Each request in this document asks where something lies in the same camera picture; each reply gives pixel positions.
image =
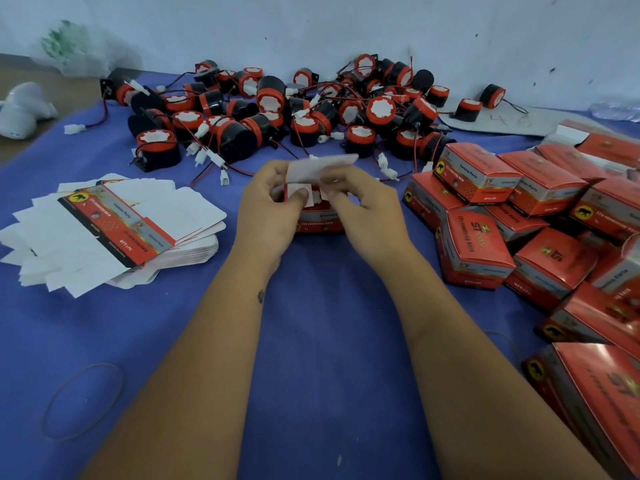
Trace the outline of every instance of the hand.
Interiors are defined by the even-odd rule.
[[[396,190],[354,165],[328,168],[321,189],[338,212],[349,242],[381,275],[400,256],[415,250],[406,231]],[[357,206],[346,193],[360,201]]]
[[[287,250],[296,232],[300,212],[308,192],[300,189],[286,202],[277,202],[284,184],[289,162],[273,160],[265,163],[244,189],[240,209],[235,255],[250,256],[252,266],[264,266],[267,278],[276,271],[280,257]]]

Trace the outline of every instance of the flat unfolded box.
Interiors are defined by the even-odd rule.
[[[171,180],[108,174],[60,184],[32,202],[0,230],[12,249],[0,262],[20,266],[23,286],[64,287],[75,298],[103,283],[131,288],[160,269],[204,262],[226,227],[226,213]]]

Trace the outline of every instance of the white wall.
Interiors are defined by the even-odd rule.
[[[640,98],[640,0],[2,0],[0,51],[62,18],[126,41],[140,68],[179,73],[210,58],[291,80],[359,52],[434,72],[456,96],[496,83],[520,104],[585,109]]]

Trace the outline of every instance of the table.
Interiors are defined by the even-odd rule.
[[[146,74],[140,81],[154,87],[171,79]],[[12,212],[29,207],[31,198],[55,191],[60,182],[116,172],[130,178],[170,178],[180,187],[199,172],[190,157],[151,174],[127,166],[135,145],[126,126],[130,108],[111,107],[103,126],[75,136],[63,134],[64,124],[90,123],[100,112],[96,105],[60,121],[0,168],[0,228],[14,222]],[[607,124],[640,134],[633,123]],[[523,150],[539,141],[470,132],[455,132],[454,137],[495,153]],[[332,142],[314,147],[312,153],[329,155],[340,148]],[[389,152],[387,156],[400,174],[413,165]],[[237,166],[255,171],[274,158],[291,156],[266,148]],[[383,178],[372,158],[357,165]],[[0,265],[1,478],[71,478],[100,446],[180,336],[228,255],[239,200],[249,181],[229,173],[228,187],[220,186],[217,169],[196,186],[228,213],[228,227],[219,234],[220,251],[205,264],[164,270],[152,284],[132,290],[103,285],[78,299],[64,290],[47,293],[44,286],[22,288],[18,268]],[[399,197],[407,183],[393,184]],[[402,208],[412,242],[439,271],[433,234],[405,205]],[[543,346],[532,333],[542,315],[512,291],[449,289],[481,328],[511,337],[520,358]],[[507,339],[490,338],[518,367]],[[97,362],[115,363],[125,373],[114,407],[76,439],[55,442],[44,437],[42,415],[58,387]],[[62,405],[63,416],[68,415],[62,420],[73,422],[78,415],[104,408],[103,386],[95,377],[78,386],[77,397],[68,397]],[[380,279],[344,235],[296,237],[269,283],[238,476],[440,476],[396,310]]]

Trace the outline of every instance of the forearm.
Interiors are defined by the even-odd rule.
[[[85,478],[236,477],[267,271],[231,252]]]
[[[416,250],[381,277],[444,478],[608,478]]]

